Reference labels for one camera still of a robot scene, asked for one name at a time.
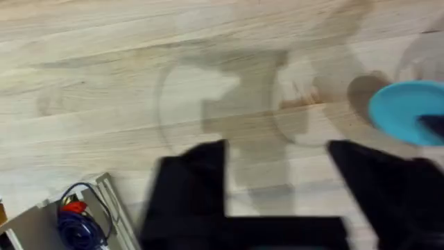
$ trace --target blue plastic object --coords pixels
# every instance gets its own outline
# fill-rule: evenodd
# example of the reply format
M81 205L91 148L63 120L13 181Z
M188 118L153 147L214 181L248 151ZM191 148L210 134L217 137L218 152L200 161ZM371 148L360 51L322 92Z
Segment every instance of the blue plastic object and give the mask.
M444 145L444 139L418 121L421 115L444 115L444 83L408 81L379 90L368 113L374 125L399 140L420 146Z

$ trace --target black object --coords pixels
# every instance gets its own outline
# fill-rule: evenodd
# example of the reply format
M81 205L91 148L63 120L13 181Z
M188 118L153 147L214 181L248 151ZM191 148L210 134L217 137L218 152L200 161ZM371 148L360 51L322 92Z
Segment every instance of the black object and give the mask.
M226 217L225 147L224 140L201 144L161 160L139 237L143 249L349 249L340 217Z
M429 130L444 140L444 115L422 115L419 117L419 120Z
M432 162L349 141L330 142L328 150L375 229L379 249L444 249L444 175Z

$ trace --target red tag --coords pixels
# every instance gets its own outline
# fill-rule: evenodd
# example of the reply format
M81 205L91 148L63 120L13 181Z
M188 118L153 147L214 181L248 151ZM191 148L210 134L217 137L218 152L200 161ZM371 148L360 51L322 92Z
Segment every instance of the red tag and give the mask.
M87 204L83 201L73 201L68 203L67 205L64 205L61 208L61 211L69 211L74 213L83 213L87 207Z

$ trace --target wooden floor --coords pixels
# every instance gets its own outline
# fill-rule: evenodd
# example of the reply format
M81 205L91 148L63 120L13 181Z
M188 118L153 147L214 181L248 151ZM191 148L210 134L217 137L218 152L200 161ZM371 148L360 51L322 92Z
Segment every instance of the wooden floor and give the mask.
M160 157L226 138L231 215L343 215L369 249L323 145L422 154L366 103L443 80L443 44L442 0L0 1L0 195L14 216L108 171L138 225Z

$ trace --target blue cable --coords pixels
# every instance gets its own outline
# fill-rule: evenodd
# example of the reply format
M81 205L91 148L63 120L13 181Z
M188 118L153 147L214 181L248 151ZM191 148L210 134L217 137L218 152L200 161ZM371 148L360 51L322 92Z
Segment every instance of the blue cable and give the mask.
M75 212L61 211L64 198L73 190L73 188L84 185L97 198L105 210L108 224L110 225L108 233L105 235L102 228L97 224L94 218L86 211L83 214ZM101 246L108 245L108 239L114 228L111 212L105 203L99 198L89 183L76 183L72 185L62 195L57 204L57 229L66 247L71 250L97 250Z

